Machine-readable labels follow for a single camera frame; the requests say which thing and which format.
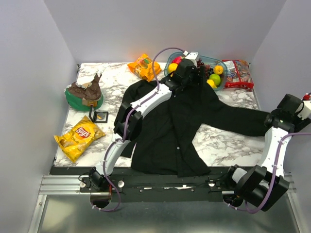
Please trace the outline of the black button-up shirt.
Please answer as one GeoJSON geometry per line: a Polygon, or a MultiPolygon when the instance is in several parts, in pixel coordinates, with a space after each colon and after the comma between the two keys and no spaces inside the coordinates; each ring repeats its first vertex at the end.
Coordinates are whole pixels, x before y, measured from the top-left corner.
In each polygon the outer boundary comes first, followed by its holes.
{"type": "Polygon", "coordinates": [[[229,106],[202,79],[176,97],[161,103],[144,119],[139,136],[122,152],[131,168],[143,173],[202,176],[210,168],[199,157],[192,141],[201,125],[246,136],[264,136],[267,112],[229,106]]]}

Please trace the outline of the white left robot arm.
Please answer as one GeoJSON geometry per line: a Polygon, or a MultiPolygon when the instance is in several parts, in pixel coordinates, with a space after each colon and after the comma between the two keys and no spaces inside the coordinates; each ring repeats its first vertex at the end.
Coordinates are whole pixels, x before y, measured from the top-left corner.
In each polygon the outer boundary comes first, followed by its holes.
{"type": "Polygon", "coordinates": [[[136,139],[141,130],[143,119],[161,103],[182,92],[185,87],[199,81],[200,72],[197,62],[200,59],[183,58],[175,71],[157,81],[156,87],[141,99],[132,103],[122,103],[114,123],[114,134],[101,161],[89,172],[91,186],[98,192],[104,191],[112,182],[109,176],[114,170],[117,159],[126,146],[136,139]]]}

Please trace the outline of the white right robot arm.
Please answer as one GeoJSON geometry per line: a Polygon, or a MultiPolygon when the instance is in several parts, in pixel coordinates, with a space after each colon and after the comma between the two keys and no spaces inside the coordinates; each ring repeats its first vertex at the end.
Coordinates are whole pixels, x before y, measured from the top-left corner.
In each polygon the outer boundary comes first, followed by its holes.
{"type": "Polygon", "coordinates": [[[268,127],[260,162],[250,170],[235,165],[224,177],[224,186],[234,195],[224,202],[228,207],[255,214],[269,210],[289,189],[284,179],[283,163],[291,138],[311,122],[311,95],[298,98],[286,94],[264,122],[268,127]]]}

